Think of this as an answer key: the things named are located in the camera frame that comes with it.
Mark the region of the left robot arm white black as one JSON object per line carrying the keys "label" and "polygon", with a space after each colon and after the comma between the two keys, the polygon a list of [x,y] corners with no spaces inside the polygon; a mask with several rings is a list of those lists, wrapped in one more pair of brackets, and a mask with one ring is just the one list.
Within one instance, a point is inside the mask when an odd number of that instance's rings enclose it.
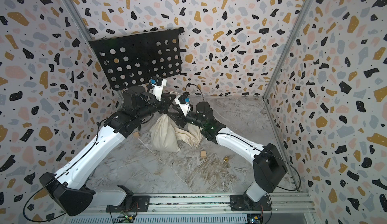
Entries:
{"label": "left robot arm white black", "polygon": [[86,182],[105,157],[141,127],[145,118],[155,113],[167,114],[176,96],[157,87],[154,92],[147,92],[142,86],[133,86],[123,97],[123,107],[101,124],[96,137],[74,159],[56,173],[45,173],[39,179],[49,196],[71,217],[90,207],[106,206],[120,212],[135,206],[133,192],[123,185],[99,189]]}

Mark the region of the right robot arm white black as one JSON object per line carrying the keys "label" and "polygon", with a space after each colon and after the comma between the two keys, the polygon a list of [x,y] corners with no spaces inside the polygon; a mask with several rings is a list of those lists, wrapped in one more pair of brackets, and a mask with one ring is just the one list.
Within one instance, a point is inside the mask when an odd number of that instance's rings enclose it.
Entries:
{"label": "right robot arm white black", "polygon": [[253,166],[254,180],[236,200],[230,201],[233,210],[253,210],[259,202],[277,188],[287,174],[287,167],[277,147],[271,143],[258,144],[237,135],[226,125],[219,122],[208,102],[199,102],[194,109],[192,105],[175,105],[175,113],[168,116],[179,126],[191,124],[199,127],[200,133],[207,140],[226,147],[237,153]]}

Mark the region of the cream soil bag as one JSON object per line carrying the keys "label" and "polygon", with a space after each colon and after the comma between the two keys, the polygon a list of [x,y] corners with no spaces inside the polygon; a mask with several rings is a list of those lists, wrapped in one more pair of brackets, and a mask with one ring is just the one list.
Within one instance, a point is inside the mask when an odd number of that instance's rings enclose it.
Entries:
{"label": "cream soil bag", "polygon": [[194,148],[198,148],[203,140],[200,127],[188,123],[185,131],[165,114],[158,118],[150,133],[152,148],[164,152],[179,152],[179,140]]}

